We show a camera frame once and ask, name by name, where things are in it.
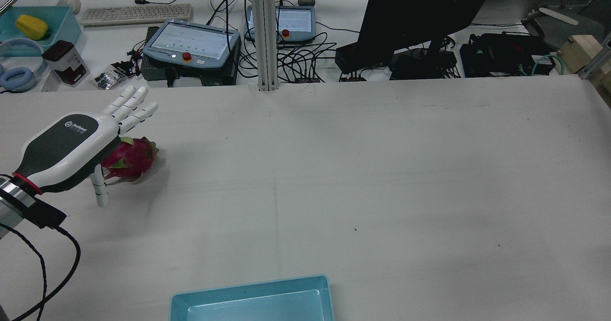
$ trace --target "logo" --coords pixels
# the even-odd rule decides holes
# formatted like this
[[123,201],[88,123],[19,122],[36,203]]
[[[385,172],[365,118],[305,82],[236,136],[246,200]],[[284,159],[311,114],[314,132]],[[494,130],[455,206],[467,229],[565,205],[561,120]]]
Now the logo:
[[71,120],[66,121],[63,125],[64,125],[64,127],[69,128],[70,130],[74,130],[76,132],[79,132],[80,134],[84,134],[87,131],[87,129],[81,127],[78,124],[75,124]]

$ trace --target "dragon fruit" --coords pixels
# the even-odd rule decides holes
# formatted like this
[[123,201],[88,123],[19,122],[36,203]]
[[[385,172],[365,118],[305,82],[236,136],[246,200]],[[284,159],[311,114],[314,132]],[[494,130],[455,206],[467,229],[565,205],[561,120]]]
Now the dragon fruit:
[[105,172],[104,179],[112,179],[114,183],[137,180],[150,169],[157,158],[157,152],[159,149],[155,142],[146,137],[122,137],[120,145],[101,163]]

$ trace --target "keyboard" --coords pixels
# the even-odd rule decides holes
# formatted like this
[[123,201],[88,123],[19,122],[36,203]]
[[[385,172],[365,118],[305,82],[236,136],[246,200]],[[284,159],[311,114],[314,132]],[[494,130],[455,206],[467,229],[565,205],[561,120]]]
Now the keyboard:
[[193,7],[189,3],[89,8],[83,12],[79,22],[83,26],[131,25],[158,23],[168,19],[189,21],[192,15]]

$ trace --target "metal profile frame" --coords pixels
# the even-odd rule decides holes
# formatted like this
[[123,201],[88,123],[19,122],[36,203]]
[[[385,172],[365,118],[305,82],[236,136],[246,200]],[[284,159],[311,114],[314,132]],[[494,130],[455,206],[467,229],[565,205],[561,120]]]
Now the metal profile frame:
[[279,84],[275,0],[252,0],[252,4],[259,90],[276,90]]
[[582,80],[587,80],[611,59],[611,33],[602,41],[602,49],[578,71]]

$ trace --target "light blue tray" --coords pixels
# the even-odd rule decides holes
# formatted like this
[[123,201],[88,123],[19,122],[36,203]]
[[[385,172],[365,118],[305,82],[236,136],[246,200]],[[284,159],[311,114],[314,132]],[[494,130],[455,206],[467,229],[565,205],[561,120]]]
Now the light blue tray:
[[334,321],[327,276],[177,293],[170,321]]
[[[37,41],[45,51],[58,40],[76,44],[76,40],[81,34],[81,27],[69,6],[13,6],[0,16],[0,42],[13,38],[26,38],[26,35],[15,26],[15,21],[22,14],[39,18],[49,26],[47,34]],[[40,51],[28,46],[13,47],[9,51],[0,53],[0,55],[32,57],[40,56]]]

